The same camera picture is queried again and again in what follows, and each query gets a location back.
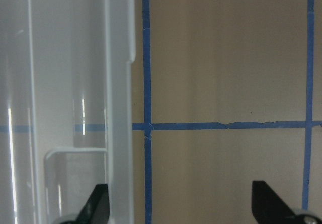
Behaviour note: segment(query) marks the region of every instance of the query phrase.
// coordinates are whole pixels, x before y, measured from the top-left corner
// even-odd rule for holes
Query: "wall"
[[[315,0],[313,119],[322,120],[322,7]],[[143,122],[142,8],[133,122]],[[307,0],[150,0],[153,123],[305,121]],[[309,209],[322,216],[321,128]],[[144,136],[135,132],[136,223],[144,222]],[[256,223],[251,181],[301,208],[304,128],[154,131],[153,223]]]

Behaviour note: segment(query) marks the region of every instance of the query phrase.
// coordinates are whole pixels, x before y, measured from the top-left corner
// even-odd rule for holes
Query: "transparent plastic panel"
[[[151,0],[153,121],[305,120],[306,9],[307,0]]]
[[[54,150],[45,157],[48,223],[75,219],[95,185],[106,183],[106,149]]]
[[[153,132],[153,222],[253,223],[253,180],[301,208],[303,129]]]
[[[106,182],[111,223],[134,222],[134,31],[134,0],[0,0],[6,223],[67,220]]]
[[[0,0],[0,217],[14,224],[36,219],[27,2]]]

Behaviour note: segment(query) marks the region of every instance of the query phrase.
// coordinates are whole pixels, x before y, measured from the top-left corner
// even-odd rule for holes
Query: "clear plastic container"
[[[71,220],[108,183],[133,223],[134,0],[0,0],[0,216]]]

